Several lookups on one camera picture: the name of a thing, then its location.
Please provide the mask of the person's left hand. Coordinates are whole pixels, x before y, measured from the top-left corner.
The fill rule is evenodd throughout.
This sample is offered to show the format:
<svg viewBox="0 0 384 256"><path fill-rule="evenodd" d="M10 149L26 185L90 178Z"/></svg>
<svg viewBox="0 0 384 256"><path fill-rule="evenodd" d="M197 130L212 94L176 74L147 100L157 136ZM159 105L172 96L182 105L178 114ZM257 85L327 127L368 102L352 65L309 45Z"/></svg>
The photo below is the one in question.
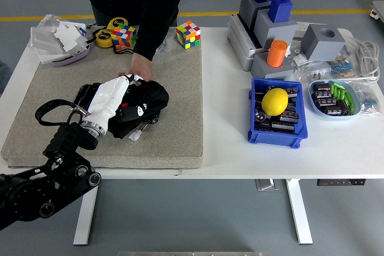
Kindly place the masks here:
<svg viewBox="0 0 384 256"><path fill-rule="evenodd" d="M118 73L118 77L125 74L135 74L145 81L150 81L152 80L151 61L138 53L133 53L130 68L126 72Z"/></svg>

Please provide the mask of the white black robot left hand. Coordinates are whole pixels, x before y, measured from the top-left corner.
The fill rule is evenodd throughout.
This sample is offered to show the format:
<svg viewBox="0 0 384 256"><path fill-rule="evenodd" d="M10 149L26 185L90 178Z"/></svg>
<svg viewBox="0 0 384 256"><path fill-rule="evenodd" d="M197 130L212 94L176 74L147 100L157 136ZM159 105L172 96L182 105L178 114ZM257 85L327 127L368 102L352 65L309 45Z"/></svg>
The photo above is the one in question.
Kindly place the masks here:
<svg viewBox="0 0 384 256"><path fill-rule="evenodd" d="M143 78L135 74L124 74L101 84L87 109L89 115L83 118L82 126L106 132L109 119L116 115L129 85L139 80Z"/></svg>

